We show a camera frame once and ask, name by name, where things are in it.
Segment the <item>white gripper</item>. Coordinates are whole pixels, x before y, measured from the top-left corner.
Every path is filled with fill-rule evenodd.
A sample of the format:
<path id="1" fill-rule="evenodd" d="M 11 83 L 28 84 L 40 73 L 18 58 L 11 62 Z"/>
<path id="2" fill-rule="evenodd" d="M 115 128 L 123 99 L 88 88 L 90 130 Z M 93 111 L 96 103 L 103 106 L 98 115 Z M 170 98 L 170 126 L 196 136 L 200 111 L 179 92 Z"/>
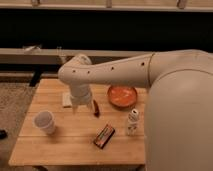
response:
<path id="1" fill-rule="evenodd" d="M 73 114 L 77 112 L 78 105 L 87 105 L 91 113 L 94 113 L 94 105 L 92 101 L 92 92 L 89 84 L 71 85 L 70 100 L 72 103 Z"/>

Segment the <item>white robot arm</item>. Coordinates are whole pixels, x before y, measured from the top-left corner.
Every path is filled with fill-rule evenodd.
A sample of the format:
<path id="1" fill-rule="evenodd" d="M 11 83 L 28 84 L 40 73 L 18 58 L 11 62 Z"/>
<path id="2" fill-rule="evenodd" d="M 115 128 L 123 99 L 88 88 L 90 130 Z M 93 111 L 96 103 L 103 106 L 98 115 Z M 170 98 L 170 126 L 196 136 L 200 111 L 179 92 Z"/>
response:
<path id="1" fill-rule="evenodd" d="M 102 64 L 79 54 L 58 78 L 74 106 L 88 102 L 91 84 L 147 88 L 146 171 L 213 171 L 213 54 L 154 52 Z"/>

